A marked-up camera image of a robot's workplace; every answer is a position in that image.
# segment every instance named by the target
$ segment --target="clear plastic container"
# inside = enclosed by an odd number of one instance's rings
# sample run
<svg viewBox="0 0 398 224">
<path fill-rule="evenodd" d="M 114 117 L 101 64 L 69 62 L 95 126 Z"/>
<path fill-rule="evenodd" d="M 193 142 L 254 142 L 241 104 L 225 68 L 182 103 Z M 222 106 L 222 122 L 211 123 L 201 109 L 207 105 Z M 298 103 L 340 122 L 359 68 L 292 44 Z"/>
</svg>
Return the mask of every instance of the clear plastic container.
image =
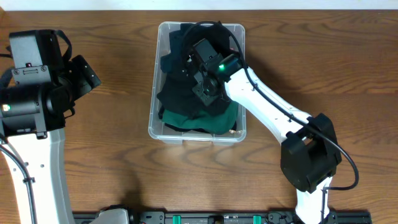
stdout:
<svg viewBox="0 0 398 224">
<path fill-rule="evenodd" d="M 182 22 L 163 22 L 159 26 L 159 32 L 157 34 L 157 48 L 156 48 L 156 60 L 155 60 L 155 73 L 154 73 L 154 84 L 152 87 L 152 99 L 150 104 L 150 115 L 148 133 L 154 139 L 162 140 L 168 144 L 182 144 L 184 140 L 187 141 L 211 141 L 216 145 L 232 145 L 236 142 L 241 142 L 246 137 L 246 109 L 239 105 L 238 117 L 236 119 L 236 132 L 226 133 L 222 135 L 218 134 L 205 134 L 198 133 L 196 131 L 189 131 L 181 133 L 174 131 L 164 125 L 159 119 L 158 112 L 162 107 L 160 101 L 156 98 L 156 95 L 162 90 L 166 74 L 160 69 L 160 58 L 161 56 L 170 53 L 170 42 L 169 33 L 180 30 Z M 227 27 L 236 37 L 242 51 L 244 52 L 244 38 L 245 30 L 241 24 L 223 24 Z M 236 44 L 233 39 L 229 38 L 230 46 L 236 49 Z"/>
</svg>

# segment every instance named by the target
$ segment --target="white background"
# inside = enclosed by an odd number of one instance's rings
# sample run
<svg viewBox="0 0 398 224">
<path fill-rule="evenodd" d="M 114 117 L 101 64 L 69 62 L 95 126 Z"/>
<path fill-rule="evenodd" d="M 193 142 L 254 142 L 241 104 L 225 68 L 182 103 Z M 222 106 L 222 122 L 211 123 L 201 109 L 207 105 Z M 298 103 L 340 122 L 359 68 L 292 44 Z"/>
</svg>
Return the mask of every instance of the white background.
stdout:
<svg viewBox="0 0 398 224">
<path fill-rule="evenodd" d="M 397 0 L 0 0 L 5 11 L 398 9 Z"/>
</svg>

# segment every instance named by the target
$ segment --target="green light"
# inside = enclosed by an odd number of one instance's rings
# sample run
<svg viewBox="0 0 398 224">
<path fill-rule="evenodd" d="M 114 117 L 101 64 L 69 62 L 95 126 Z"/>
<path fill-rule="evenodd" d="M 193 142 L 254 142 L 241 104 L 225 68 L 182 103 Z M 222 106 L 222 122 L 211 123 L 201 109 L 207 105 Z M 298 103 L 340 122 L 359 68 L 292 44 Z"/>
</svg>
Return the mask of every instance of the green light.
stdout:
<svg viewBox="0 0 398 224">
<path fill-rule="evenodd" d="M 11 110 L 11 106 L 10 105 L 2 105 L 2 110 L 9 111 L 9 110 Z"/>
</svg>

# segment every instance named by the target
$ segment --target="wood grain tabletop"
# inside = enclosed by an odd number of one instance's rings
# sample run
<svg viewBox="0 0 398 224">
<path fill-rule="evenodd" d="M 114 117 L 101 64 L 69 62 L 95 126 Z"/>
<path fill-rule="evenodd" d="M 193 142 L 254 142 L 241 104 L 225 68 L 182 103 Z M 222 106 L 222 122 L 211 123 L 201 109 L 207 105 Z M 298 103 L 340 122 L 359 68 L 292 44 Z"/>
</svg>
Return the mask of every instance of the wood grain tabletop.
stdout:
<svg viewBox="0 0 398 224">
<path fill-rule="evenodd" d="M 331 192 L 336 210 L 369 210 L 375 223 L 398 219 L 397 11 L 79 11 L 5 12 L 10 32 L 61 29 L 103 84 L 67 119 L 65 169 L 73 211 L 125 203 L 137 210 L 260 211 L 294 208 L 280 170 L 280 146 L 252 114 L 233 146 L 164 144 L 148 134 L 158 26 L 221 21 L 246 29 L 246 58 L 288 102 L 325 113 L 356 162 L 359 185 Z M 0 58 L 0 70 L 13 66 Z M 349 185 L 346 160 L 332 185 Z M 0 223 L 19 223 L 10 173 L 0 157 Z"/>
</svg>

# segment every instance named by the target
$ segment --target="dark green fabric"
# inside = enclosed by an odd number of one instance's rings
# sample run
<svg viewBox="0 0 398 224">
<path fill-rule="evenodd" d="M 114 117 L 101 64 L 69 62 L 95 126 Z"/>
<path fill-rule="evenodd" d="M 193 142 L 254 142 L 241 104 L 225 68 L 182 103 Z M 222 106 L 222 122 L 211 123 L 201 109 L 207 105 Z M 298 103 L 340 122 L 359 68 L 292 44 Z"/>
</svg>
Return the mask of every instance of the dark green fabric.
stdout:
<svg viewBox="0 0 398 224">
<path fill-rule="evenodd" d="M 231 102 L 225 112 L 218 116 L 211 116 L 206 111 L 199 111 L 193 119 L 169 110 L 164 110 L 162 121 L 183 129 L 202 128 L 209 133 L 227 133 L 235 124 L 238 116 L 239 104 Z"/>
</svg>

